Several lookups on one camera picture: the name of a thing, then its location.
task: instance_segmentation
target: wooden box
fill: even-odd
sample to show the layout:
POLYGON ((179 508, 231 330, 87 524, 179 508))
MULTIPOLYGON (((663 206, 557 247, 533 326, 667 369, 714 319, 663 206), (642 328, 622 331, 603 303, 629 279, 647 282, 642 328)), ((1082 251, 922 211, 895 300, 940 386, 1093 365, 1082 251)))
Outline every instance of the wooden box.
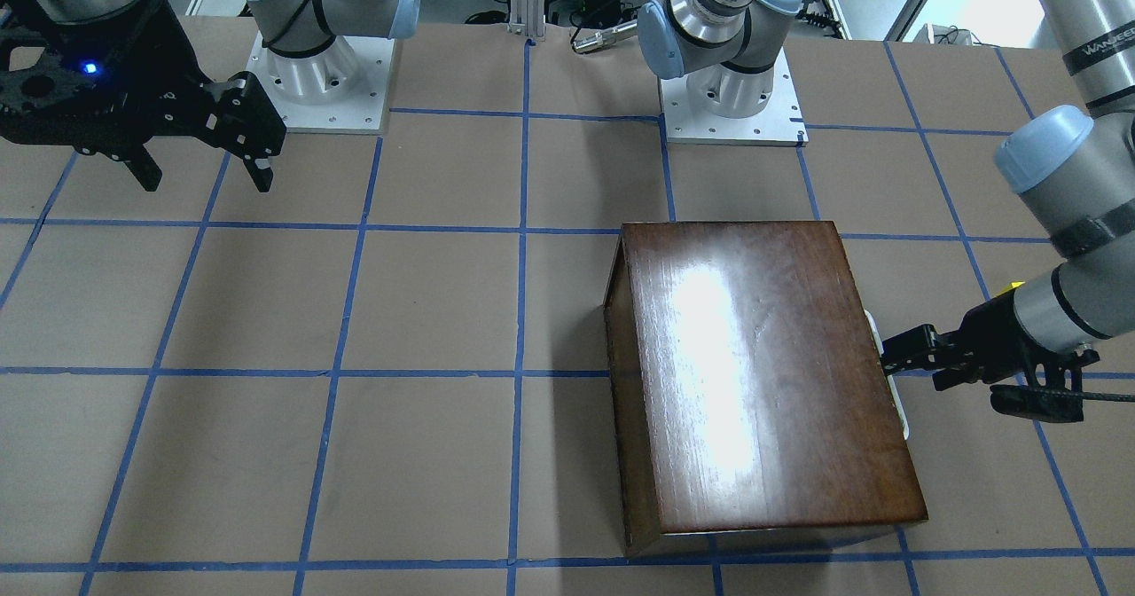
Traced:
POLYGON ((834 225, 624 225, 605 317, 628 555, 926 520, 834 225))

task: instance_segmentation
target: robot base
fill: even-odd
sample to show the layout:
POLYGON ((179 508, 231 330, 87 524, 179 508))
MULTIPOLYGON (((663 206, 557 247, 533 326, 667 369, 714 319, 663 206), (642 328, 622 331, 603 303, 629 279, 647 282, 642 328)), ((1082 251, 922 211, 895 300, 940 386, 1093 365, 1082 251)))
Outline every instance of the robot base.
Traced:
POLYGON ((750 118, 730 119, 711 114, 690 98, 686 78, 661 79, 666 140, 673 144, 737 144, 737 146, 796 146, 808 143, 800 101, 788 70, 784 51, 776 57, 776 86, 768 106, 750 118))
POLYGON ((327 132, 340 135, 381 135, 386 127, 387 99, 394 64, 393 39, 345 37, 355 51, 365 77, 353 84, 348 95, 333 103, 296 103, 277 91, 268 72, 267 49, 257 34, 247 70, 259 77, 287 132, 327 132))

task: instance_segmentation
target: floor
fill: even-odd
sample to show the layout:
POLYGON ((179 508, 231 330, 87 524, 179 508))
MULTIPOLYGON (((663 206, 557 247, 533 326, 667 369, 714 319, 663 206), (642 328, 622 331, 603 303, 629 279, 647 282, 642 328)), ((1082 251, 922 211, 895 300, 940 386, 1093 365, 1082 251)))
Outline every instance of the floor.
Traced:
MULTIPOLYGON (((243 66, 250 19, 187 27, 210 75, 243 66)), ((622 223, 835 220, 884 335, 1057 261, 990 159, 1078 102, 1059 59, 788 54, 806 148, 666 146, 632 42, 434 25, 387 134, 289 136, 267 195, 191 140, 151 144, 157 193, 0 142, 0 593, 1135 594, 1130 410, 1041 427, 920 377, 930 522, 622 559, 599 310, 622 223)), ((1129 391, 1133 349, 1101 346, 1090 387, 1129 391)))

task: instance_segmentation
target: white mounting plate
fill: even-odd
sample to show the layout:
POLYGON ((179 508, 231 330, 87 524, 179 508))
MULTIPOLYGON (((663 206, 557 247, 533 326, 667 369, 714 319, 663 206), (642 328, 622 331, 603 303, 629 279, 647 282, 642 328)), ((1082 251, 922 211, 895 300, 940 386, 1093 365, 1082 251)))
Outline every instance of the white mounting plate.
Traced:
POLYGON ((776 82, 768 106, 750 118, 731 119, 690 102, 686 78, 659 79, 666 116, 666 140, 673 144, 737 144, 737 146, 796 146, 808 143, 796 84, 788 58, 776 57, 776 82))
POLYGON ((246 69, 260 78, 276 111, 279 111, 287 132, 327 132, 340 135, 381 135, 386 128, 387 98, 394 64, 393 39, 345 39, 359 58, 367 77, 359 79, 351 94, 335 103, 295 103, 272 84, 267 70, 267 49, 261 47, 261 35, 252 42, 246 69))

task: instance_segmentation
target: bolt hole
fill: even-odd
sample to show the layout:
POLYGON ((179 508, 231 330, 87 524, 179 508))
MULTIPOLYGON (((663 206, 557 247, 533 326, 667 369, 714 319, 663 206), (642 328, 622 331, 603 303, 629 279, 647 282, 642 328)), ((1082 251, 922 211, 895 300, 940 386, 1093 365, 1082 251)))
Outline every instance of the bolt hole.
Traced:
POLYGON ((45 75, 34 75, 34 77, 25 79, 19 90, 28 98, 47 98, 50 92, 56 90, 56 79, 45 75))

